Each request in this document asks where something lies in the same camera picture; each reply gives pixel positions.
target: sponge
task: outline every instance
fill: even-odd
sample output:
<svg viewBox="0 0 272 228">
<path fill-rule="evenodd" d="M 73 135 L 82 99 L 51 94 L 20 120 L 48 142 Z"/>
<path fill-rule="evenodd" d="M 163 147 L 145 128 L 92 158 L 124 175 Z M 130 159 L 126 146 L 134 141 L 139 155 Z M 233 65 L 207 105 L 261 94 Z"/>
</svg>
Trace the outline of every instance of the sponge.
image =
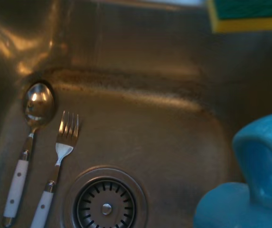
<svg viewBox="0 0 272 228">
<path fill-rule="evenodd" d="M 272 0 L 207 0 L 216 33 L 272 30 Z"/>
</svg>

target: blue object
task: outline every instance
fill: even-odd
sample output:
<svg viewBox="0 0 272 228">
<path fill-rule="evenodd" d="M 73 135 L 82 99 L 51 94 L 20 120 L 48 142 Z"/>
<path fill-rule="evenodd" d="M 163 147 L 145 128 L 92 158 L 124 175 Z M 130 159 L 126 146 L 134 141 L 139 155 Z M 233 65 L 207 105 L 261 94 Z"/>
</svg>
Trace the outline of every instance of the blue object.
<svg viewBox="0 0 272 228">
<path fill-rule="evenodd" d="M 272 228 L 272 115 L 241 129 L 233 149 L 247 184 L 226 183 L 208 192 L 194 228 Z"/>
</svg>

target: drain strainer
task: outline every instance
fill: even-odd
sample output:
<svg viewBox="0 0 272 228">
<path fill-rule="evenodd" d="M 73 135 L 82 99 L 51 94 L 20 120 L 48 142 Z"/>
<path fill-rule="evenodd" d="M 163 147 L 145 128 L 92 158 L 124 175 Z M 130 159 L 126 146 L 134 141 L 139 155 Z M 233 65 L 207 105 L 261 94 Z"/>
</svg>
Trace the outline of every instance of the drain strainer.
<svg viewBox="0 0 272 228">
<path fill-rule="evenodd" d="M 135 215 L 130 191 L 114 180 L 101 180 L 88 186 L 77 204 L 82 228 L 129 228 Z"/>
<path fill-rule="evenodd" d="M 148 214 L 138 183 L 111 167 L 82 174 L 68 191 L 63 209 L 65 228 L 145 228 Z"/>
</svg>

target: drain stopper knob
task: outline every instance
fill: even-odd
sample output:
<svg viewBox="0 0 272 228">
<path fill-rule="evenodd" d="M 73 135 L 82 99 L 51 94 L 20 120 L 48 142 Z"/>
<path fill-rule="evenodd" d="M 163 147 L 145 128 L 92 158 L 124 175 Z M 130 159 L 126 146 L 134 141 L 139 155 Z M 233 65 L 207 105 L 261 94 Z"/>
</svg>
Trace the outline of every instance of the drain stopper knob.
<svg viewBox="0 0 272 228">
<path fill-rule="evenodd" d="M 104 215 L 109 215 L 112 212 L 112 207 L 108 203 L 103 204 L 102 206 L 102 213 Z"/>
</svg>

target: sink basin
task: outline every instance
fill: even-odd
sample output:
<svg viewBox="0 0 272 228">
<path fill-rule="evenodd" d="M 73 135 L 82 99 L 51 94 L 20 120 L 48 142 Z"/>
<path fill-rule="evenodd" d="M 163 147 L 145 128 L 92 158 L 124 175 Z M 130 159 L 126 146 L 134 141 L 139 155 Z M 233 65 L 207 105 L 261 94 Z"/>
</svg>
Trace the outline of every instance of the sink basin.
<svg viewBox="0 0 272 228">
<path fill-rule="evenodd" d="M 14 227 L 31 224 L 67 110 L 80 136 L 47 227 L 74 227 L 63 219 L 70 189 L 110 166 L 142 189 L 145 227 L 191 228 L 205 193 L 243 181 L 233 135 L 272 113 L 272 32 L 214 35 L 193 4 L 0 1 L 0 223 L 28 134 L 21 99 L 37 81 L 53 87 L 57 112 L 37 134 Z"/>
</svg>

